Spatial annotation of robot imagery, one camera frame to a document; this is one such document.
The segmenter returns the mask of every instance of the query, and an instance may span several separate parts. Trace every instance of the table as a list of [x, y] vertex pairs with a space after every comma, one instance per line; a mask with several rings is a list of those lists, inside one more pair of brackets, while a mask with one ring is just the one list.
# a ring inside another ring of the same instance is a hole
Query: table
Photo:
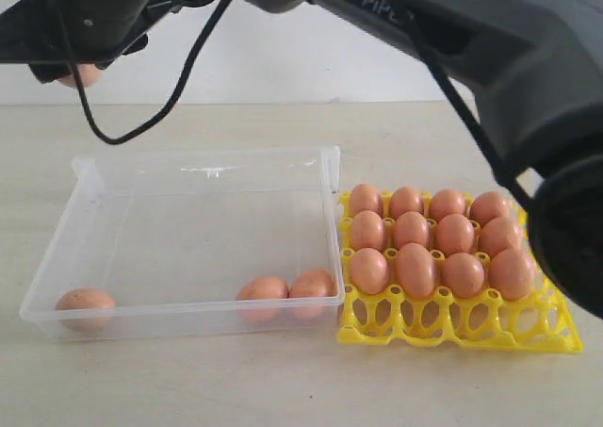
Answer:
[[[112, 133], [156, 107], [97, 107]], [[106, 150], [78, 107], [0, 108], [0, 425], [596, 426], [603, 323], [576, 356], [338, 345], [335, 331], [55, 344], [19, 306], [75, 183]], [[178, 107], [110, 152], [338, 144], [342, 189], [495, 184], [446, 104]]]

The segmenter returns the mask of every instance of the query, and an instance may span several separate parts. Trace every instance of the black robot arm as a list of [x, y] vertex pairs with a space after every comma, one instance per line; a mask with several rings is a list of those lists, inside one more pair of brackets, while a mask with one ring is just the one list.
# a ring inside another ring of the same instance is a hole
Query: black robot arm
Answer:
[[[40, 81], [68, 74], [66, 62], [105, 68], [144, 48], [148, 30], [183, 1], [22, 0], [0, 15], [0, 63], [29, 64]], [[603, 318], [603, 0], [245, 1], [272, 13], [318, 5], [423, 60], [498, 183], [528, 211], [543, 270]], [[479, 121], [448, 77], [474, 93]], [[544, 179], [533, 196], [516, 182], [528, 169]]]

